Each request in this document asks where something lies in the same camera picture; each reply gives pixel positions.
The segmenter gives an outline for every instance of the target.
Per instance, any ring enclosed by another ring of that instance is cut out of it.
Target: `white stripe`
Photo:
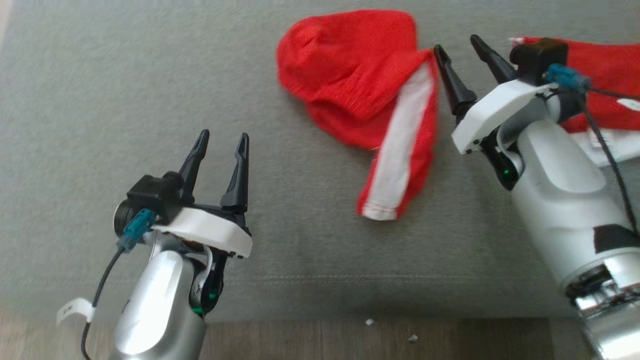
[[[362,214],[373,220],[393,220],[411,172],[415,137],[427,108],[433,79],[426,64],[400,89],[396,108],[378,153],[377,165]]]

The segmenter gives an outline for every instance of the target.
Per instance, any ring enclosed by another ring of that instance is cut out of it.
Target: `black cable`
[[[100,279],[100,284],[98,284],[98,289],[95,291],[95,296],[93,297],[92,306],[94,309],[98,305],[98,299],[100,299],[100,294],[102,293],[102,289],[104,288],[104,283],[107,281],[107,277],[109,276],[113,265],[116,263],[116,261],[118,261],[118,258],[120,257],[120,255],[122,255],[123,252],[124,248],[118,248],[118,251],[116,251],[115,255],[111,259],[111,262],[109,263],[109,265],[107,265],[107,268],[104,269],[104,273],[102,274],[102,278]],[[82,355],[86,360],[91,360],[89,354],[86,353],[86,337],[87,335],[89,335],[89,326],[91,326],[91,322],[87,322],[84,325],[84,330],[82,331],[82,339],[80,340],[80,351],[82,352]]]
[[[623,94],[621,92],[613,92],[613,91],[604,90],[600,88],[593,88],[593,87],[589,87],[589,91],[597,92],[598,94],[602,94],[606,96],[619,97],[620,99],[632,99],[632,100],[640,101],[640,96],[638,95]]]
[[[604,151],[604,154],[607,156],[607,160],[609,160],[609,164],[611,165],[611,170],[613,170],[613,173],[616,175],[616,181],[618,182],[618,187],[620,188],[620,194],[622,195],[622,201],[625,204],[625,212],[627,213],[627,218],[629,219],[629,223],[631,224],[631,228],[633,229],[634,233],[636,235],[638,235],[638,228],[637,228],[637,224],[636,224],[636,216],[634,214],[633,207],[631,206],[631,200],[629,199],[629,194],[627,192],[627,186],[625,185],[625,181],[622,178],[622,174],[620,174],[620,169],[618,168],[618,163],[613,158],[613,155],[611,155],[611,151],[609,150],[609,146],[607,145],[607,142],[604,140],[604,138],[602,137],[602,133],[600,132],[600,126],[598,126],[598,124],[596,123],[596,120],[593,118],[593,115],[591,114],[589,109],[587,109],[587,104],[584,102],[584,100],[582,99],[580,94],[575,93],[575,97],[576,97],[576,100],[577,100],[578,104],[582,108],[582,111],[587,116],[587,120],[589,121],[589,125],[591,126],[591,129],[593,130],[593,133],[598,138],[598,142],[600,143],[600,146],[602,146],[602,150]]]

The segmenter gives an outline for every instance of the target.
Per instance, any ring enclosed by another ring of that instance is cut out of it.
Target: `white tag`
[[[591,146],[596,149],[602,149],[602,144],[600,144],[600,142],[598,141],[598,137],[596,136],[596,133],[593,132],[593,129],[587,129],[587,134],[589,134]],[[615,146],[616,136],[613,131],[611,131],[610,129],[600,129],[600,134],[602,134],[602,138],[604,139],[604,142],[607,143],[609,148]]]
[[[640,101],[633,99],[618,99],[618,104],[633,111],[640,111]]]
[[[91,322],[95,307],[91,306],[91,303],[87,299],[81,297],[67,302],[63,307],[58,310],[56,317],[56,325],[60,325],[60,322],[71,314],[81,314],[86,317],[86,322]]]

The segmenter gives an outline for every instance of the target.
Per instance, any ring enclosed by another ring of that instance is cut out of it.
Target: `gray fabric surface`
[[[454,150],[442,94],[425,189],[396,222],[355,215],[371,155],[313,125],[279,87],[274,51],[303,17],[370,7],[410,12],[421,46],[443,43],[479,94],[494,82],[471,33],[505,55],[516,35],[640,40],[636,0],[15,4],[0,54],[0,304],[50,318],[91,298],[116,205],[141,175],[177,170],[208,128],[196,198],[218,202],[249,133],[254,239],[212,319],[570,315],[485,159]],[[622,169],[637,200],[640,162]],[[118,262],[99,320],[115,321],[147,256]]]

